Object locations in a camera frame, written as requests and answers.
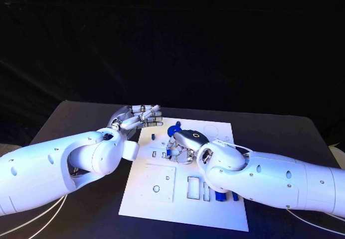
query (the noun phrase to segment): blue part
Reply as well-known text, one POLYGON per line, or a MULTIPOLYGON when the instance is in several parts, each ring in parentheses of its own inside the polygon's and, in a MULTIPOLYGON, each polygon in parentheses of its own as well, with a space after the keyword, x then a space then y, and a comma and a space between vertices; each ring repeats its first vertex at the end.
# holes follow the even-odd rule
POLYGON ((233 201, 236 202, 238 201, 238 195, 233 192, 232 192, 232 198, 233 198, 233 201))
POLYGON ((173 134, 181 130, 181 128, 177 126, 177 123, 176 123, 176 125, 170 126, 167 129, 168 137, 171 137, 173 134))
POLYGON ((226 194, 215 192, 215 200, 219 202, 226 201, 226 194))

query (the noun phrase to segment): black background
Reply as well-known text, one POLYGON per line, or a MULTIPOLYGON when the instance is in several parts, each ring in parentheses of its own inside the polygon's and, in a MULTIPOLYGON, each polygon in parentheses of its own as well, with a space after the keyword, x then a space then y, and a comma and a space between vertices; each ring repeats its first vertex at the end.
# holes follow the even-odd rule
POLYGON ((343 123, 343 1, 1 1, 0 141, 63 100, 343 123))

